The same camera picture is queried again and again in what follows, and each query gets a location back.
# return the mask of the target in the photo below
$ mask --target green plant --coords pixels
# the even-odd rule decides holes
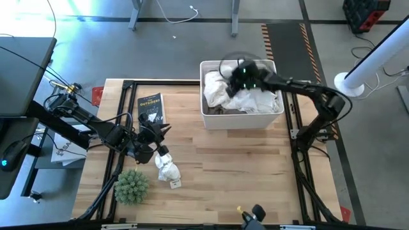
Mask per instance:
[[[117,202],[127,205],[141,203],[148,193],[148,182],[148,178],[139,171],[122,172],[114,184]]]

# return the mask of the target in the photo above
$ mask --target wooden tabletop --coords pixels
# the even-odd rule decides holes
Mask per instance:
[[[98,117],[116,115],[124,79],[107,79]],[[146,200],[137,206],[117,205],[116,220],[163,224],[241,224],[237,206],[251,211],[260,204],[266,211],[265,224],[291,224],[300,220],[300,205],[285,115],[265,130],[206,130],[200,113],[199,86],[138,86],[137,98],[162,93],[166,121],[172,129],[164,144],[181,173],[182,187],[171,189],[158,180],[152,158],[140,165],[150,179]],[[130,93],[125,101],[127,110]],[[312,102],[303,96],[299,104],[304,124],[316,116]],[[325,150],[325,146],[314,143]],[[332,213],[341,219],[334,179],[328,158],[309,151],[316,191]],[[83,214],[99,193],[104,177],[108,149],[88,152],[72,217]],[[124,170],[134,169],[134,159],[125,159]],[[107,196],[105,212],[111,201]]]

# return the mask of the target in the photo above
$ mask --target concrete floor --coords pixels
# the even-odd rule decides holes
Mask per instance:
[[[106,78],[198,79],[199,63],[220,59],[228,52],[244,50],[265,57],[258,23],[241,23],[239,35],[229,35],[230,23],[139,23],[138,30],[127,29],[126,22],[79,22],[67,15],[130,17],[131,1],[50,0],[57,15],[58,45],[51,67],[69,82],[90,89],[103,86]],[[342,0],[305,0],[308,16],[313,20],[343,20]],[[228,19],[231,1],[161,0],[169,17],[189,17],[189,5],[203,19]],[[299,0],[242,0],[242,19],[302,19]],[[409,12],[407,0],[395,0],[382,20],[401,20]],[[0,3],[0,33],[14,36],[52,36],[54,23],[45,0],[3,0]],[[155,1],[147,1],[142,17],[162,18]],[[394,26],[377,25],[364,36],[378,43]],[[333,86],[339,72],[347,72],[355,62],[350,49],[367,45],[358,40],[344,25],[313,24],[312,31],[325,78]],[[402,50],[386,65],[389,72],[408,66],[409,49]],[[380,74],[385,84],[393,79]],[[352,113],[342,120],[341,133],[357,185],[367,225],[408,229],[409,181],[406,177],[408,156],[405,137],[409,130],[409,114],[396,91],[402,78],[394,85],[373,93],[368,99],[356,101]],[[42,102],[51,93],[43,80],[35,96]],[[96,108],[81,102],[93,112]],[[351,208],[343,171],[334,143],[328,144],[332,155],[332,172],[342,206]],[[34,189],[45,192],[40,204],[19,197],[31,165],[27,157],[12,194],[0,201],[0,226],[34,224],[68,220],[78,188],[81,170],[42,170]],[[22,218],[21,213],[29,213]]]

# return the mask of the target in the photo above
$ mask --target white plastic bin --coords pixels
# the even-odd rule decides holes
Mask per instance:
[[[275,71],[275,64],[271,60],[255,60],[259,67],[270,65]],[[224,61],[223,65],[236,65],[237,60]],[[203,61],[200,63],[200,95],[203,96],[206,73],[219,69],[220,61]],[[203,100],[200,99],[201,114],[204,126],[208,130],[229,130],[246,128],[266,128],[271,122],[284,112],[281,91],[276,92],[279,101],[279,112],[271,114],[220,114],[208,115],[203,113]]]

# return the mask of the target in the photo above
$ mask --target book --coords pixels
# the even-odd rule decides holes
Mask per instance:
[[[84,125],[73,125],[73,127],[80,131],[89,130],[89,128],[87,128]],[[62,150],[58,150],[55,146],[52,147],[52,155],[51,155],[52,163],[62,163],[63,166],[66,166],[76,160],[86,158],[87,151],[85,149],[65,139],[61,135],[55,134],[54,142],[56,143],[57,147]],[[71,151],[77,154],[69,153],[63,150],[68,150],[68,151]]]
[[[138,115],[146,113],[148,115],[148,119],[156,124],[164,124],[166,122],[164,98],[161,93],[138,98],[137,103]]]

